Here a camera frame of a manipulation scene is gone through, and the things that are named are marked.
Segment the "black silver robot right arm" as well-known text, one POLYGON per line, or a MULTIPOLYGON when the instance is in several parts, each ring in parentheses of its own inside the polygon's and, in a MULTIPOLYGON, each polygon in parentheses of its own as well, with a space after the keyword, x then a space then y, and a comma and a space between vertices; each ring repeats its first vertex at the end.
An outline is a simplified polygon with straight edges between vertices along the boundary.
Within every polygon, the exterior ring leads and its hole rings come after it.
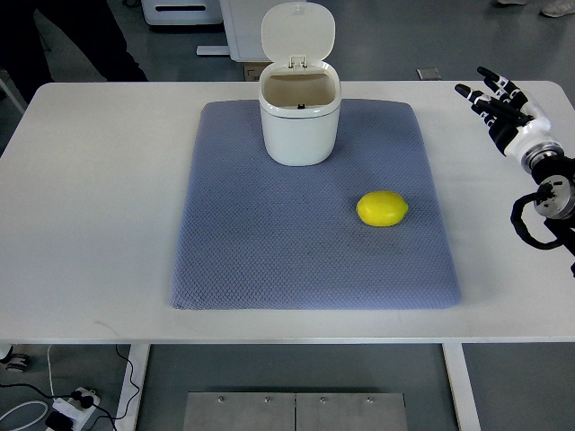
POLYGON ((550 242, 536 240, 539 250, 560 246, 574 254, 574 159, 550 156, 536 165, 532 172, 541 195, 535 211, 544 217, 544 226, 552 233, 550 242))

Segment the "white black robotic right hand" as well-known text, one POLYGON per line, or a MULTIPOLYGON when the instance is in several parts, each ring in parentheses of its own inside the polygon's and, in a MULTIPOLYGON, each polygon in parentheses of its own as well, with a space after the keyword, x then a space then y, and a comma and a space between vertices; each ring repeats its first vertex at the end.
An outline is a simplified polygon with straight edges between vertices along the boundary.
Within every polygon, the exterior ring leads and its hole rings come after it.
POLYGON ((508 78, 478 67, 490 94, 466 84, 455 91, 470 102, 471 110, 488 128, 491 141, 501 154, 515 158, 526 172, 546 156, 563 156, 560 143, 551 134, 551 122, 541 106, 508 78))

